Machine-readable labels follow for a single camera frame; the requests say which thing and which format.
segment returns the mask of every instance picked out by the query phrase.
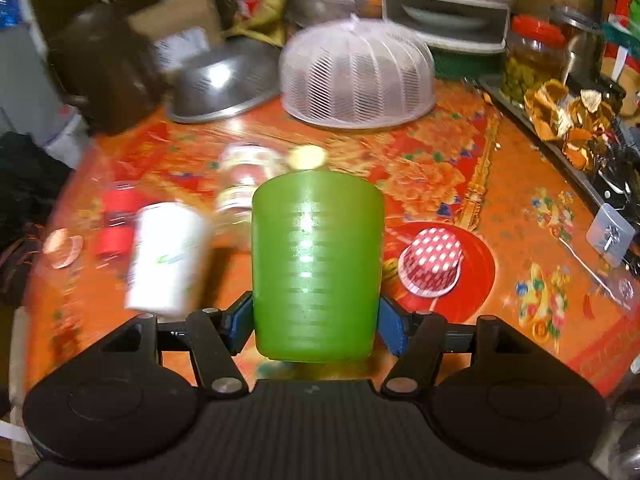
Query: metal screw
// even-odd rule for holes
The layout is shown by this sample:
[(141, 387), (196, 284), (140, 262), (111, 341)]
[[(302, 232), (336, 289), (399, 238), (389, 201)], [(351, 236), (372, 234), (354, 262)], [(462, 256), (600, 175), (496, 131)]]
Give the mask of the metal screw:
[(220, 377), (211, 383), (211, 389), (219, 394), (234, 394), (242, 389), (242, 381), (235, 377)]
[(629, 301), (634, 296), (634, 286), (631, 285), (631, 282), (624, 278), (620, 280), (618, 284), (618, 288), (620, 289), (620, 294), (622, 295), (622, 299), (625, 301)]
[(418, 389), (418, 383), (409, 377), (394, 377), (386, 382), (386, 387), (396, 394), (412, 394)]
[(605, 229), (604, 235), (607, 239), (604, 243), (604, 247), (602, 248), (602, 252), (606, 253), (612, 245), (617, 244), (620, 241), (620, 230), (615, 225), (610, 225)]

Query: black cloth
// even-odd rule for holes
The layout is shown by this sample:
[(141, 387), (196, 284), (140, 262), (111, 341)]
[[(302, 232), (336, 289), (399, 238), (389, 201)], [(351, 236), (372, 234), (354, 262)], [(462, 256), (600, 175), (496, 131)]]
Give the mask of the black cloth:
[(71, 170), (31, 137), (0, 136), (0, 303), (17, 307), (44, 226)]

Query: white mesh dome cover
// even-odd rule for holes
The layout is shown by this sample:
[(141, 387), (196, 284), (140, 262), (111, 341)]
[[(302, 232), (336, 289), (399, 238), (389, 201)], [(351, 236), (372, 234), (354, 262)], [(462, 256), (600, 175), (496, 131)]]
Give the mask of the white mesh dome cover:
[(405, 123), (433, 108), (433, 57), (412, 30), (345, 20), (295, 35), (280, 56), (282, 106), (333, 128)]

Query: green plastic cup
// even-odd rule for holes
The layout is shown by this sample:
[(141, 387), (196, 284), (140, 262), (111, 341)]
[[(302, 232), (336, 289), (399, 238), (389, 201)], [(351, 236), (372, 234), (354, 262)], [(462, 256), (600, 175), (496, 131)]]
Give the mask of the green plastic cup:
[(384, 199), (369, 182), (298, 171), (254, 194), (258, 351), (274, 360), (362, 360), (372, 349), (382, 275)]

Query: table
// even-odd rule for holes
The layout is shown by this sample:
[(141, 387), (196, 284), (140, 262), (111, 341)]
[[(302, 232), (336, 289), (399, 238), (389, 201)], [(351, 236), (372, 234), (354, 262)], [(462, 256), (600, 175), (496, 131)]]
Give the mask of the table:
[[(383, 192), (384, 293), (451, 322), (495, 314), (607, 394), (640, 353), (640, 330), (557, 240), (568, 240), (585, 263), (606, 275), (606, 264), (585, 239), (593, 215), (530, 140), (477, 91), (437, 82), (436, 94), (436, 108), (426, 117), (381, 132), (314, 128), (288, 116), (276, 99), (202, 125), (171, 123), (159, 111), (118, 136), (99, 137), (48, 226), (82, 235), (81, 256), (66, 269), (53, 270), (44, 258), (34, 264), (24, 301), (26, 387), (135, 315), (122, 307), (123, 270), (94, 257), (103, 190), (114, 180), (132, 180), (211, 214), (222, 149), (230, 142), (260, 142), (283, 152), (297, 144), (323, 146), (332, 169), (365, 178)], [(450, 224), (470, 252), (452, 293), (422, 300), (399, 283), (396, 264), (431, 221)], [(250, 254), (221, 238), (212, 254), (202, 306), (226, 308), (251, 288)], [(252, 337), (235, 360), (250, 386), (258, 378), (362, 377), (379, 385), (395, 358), (377, 342), (365, 362), (274, 362), (257, 352)], [(441, 373), (466, 363), (464, 356), (447, 356)], [(194, 383), (188, 355), (167, 352), (163, 364)]]

